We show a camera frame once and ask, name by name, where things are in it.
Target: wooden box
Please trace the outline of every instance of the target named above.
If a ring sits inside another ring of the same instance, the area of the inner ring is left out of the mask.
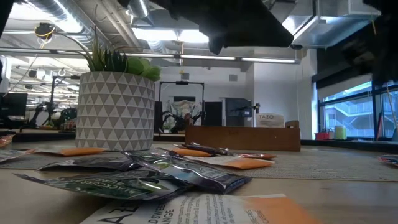
[[[189,126],[185,143],[223,147],[231,150],[300,151],[298,121],[286,122],[288,128],[248,128]]]

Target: white geometric planter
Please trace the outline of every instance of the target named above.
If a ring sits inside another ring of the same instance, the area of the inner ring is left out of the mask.
[[[150,149],[154,104],[155,83],[147,78],[120,72],[82,74],[76,147]]]

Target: gray carpet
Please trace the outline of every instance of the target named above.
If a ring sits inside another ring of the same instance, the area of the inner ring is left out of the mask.
[[[65,141],[57,145],[46,142],[41,147],[71,147],[73,143]],[[23,149],[27,145],[16,144],[14,149]],[[170,147],[156,144],[154,147]],[[398,182],[398,167],[388,166],[376,159],[383,155],[379,152],[364,152],[331,147],[303,147],[301,152],[268,152],[276,154],[276,163],[271,167],[236,170],[228,169],[239,175],[258,178],[281,179],[321,179],[321,180],[365,180]],[[118,152],[104,152],[94,156],[123,156]],[[78,157],[58,157],[41,154],[22,156],[0,163],[0,169],[38,169],[51,162]]]

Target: desk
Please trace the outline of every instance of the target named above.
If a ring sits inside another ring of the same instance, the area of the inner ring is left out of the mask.
[[[0,170],[0,222],[80,223],[109,200],[17,178],[76,175],[31,170]],[[286,194],[324,223],[396,223],[398,184],[337,180],[253,179],[233,195]]]

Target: potted plant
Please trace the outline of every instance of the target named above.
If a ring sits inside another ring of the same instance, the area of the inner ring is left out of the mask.
[[[73,38],[65,37],[85,51],[79,54],[86,58],[91,71],[80,77],[76,146],[111,151],[150,149],[160,68],[152,67],[146,59],[101,47],[96,33],[92,54]]]

